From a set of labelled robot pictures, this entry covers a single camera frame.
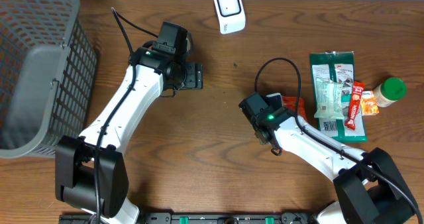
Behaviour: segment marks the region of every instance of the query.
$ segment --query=wooden table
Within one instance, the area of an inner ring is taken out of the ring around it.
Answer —
[[[356,77],[373,89],[388,76],[406,82],[404,99],[365,117],[368,142],[391,154],[424,211],[424,1],[244,0],[246,28],[221,35],[212,0],[81,0],[80,19],[99,53],[88,122],[121,83],[129,55],[111,7],[159,32],[171,21],[193,35],[190,60],[203,63],[204,89],[160,98],[134,132],[125,162],[129,199],[175,212],[316,211],[336,198],[332,183],[302,159],[259,145],[238,104],[267,60],[292,59],[302,75],[309,120],[315,112],[309,53],[355,52]],[[134,48],[152,37],[127,28]],[[261,93],[295,95],[282,62],[262,73]],[[0,223],[57,223],[79,210],[54,197],[54,161],[0,160]],[[416,217],[408,223],[416,223]]]

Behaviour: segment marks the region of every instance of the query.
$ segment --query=plastic basket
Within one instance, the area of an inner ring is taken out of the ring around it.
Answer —
[[[83,129],[97,58],[80,0],[0,0],[0,158],[50,156]]]

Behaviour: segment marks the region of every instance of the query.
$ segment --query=green plastic bag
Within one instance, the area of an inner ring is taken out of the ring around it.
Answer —
[[[345,119],[318,119],[318,130],[339,142],[364,142],[367,141],[362,112],[359,109],[355,118],[356,130],[345,127],[347,120],[350,95],[352,93],[354,77],[353,52],[325,52],[310,54],[313,95],[317,103],[315,92],[316,80],[327,80],[343,84],[342,109]]]

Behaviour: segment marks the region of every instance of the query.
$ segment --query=green cap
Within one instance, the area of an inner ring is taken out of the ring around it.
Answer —
[[[381,86],[382,95],[390,101],[397,101],[406,95],[406,85],[399,78],[389,78]]]

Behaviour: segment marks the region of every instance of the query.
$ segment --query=bottle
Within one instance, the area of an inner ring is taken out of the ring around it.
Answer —
[[[406,85],[399,78],[389,78],[374,89],[374,97],[379,107],[388,107],[405,95]]]

